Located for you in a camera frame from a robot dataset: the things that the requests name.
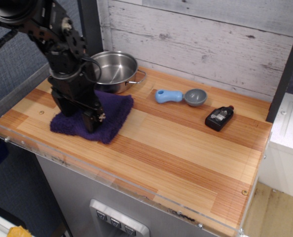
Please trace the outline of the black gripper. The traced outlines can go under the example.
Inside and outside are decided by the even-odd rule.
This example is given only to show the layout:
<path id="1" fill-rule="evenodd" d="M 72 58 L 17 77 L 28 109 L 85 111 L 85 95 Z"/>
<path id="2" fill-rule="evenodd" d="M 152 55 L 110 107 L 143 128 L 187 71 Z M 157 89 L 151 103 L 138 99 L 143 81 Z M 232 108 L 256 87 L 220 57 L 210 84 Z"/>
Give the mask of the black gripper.
<path id="1" fill-rule="evenodd" d="M 94 92 L 97 82 L 93 63 L 83 63 L 70 74 L 50 71 L 51 95 L 62 114 L 70 117 L 79 110 L 86 130 L 93 133 L 105 120 L 101 102 Z"/>

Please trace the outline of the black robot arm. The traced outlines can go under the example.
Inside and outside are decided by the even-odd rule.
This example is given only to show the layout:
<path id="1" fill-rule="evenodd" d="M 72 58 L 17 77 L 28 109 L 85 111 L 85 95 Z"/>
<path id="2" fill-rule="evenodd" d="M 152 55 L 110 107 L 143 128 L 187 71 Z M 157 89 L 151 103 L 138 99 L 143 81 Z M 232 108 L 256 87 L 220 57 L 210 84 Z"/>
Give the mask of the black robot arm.
<path id="1" fill-rule="evenodd" d="M 86 54 L 85 39 L 65 9 L 55 0 L 0 0 L 0 27 L 10 30 L 0 38 L 0 48 L 18 32 L 37 45 L 50 66 L 55 103 L 67 117 L 81 111 L 86 130 L 94 132 L 106 117 L 94 92 L 100 65 Z"/>

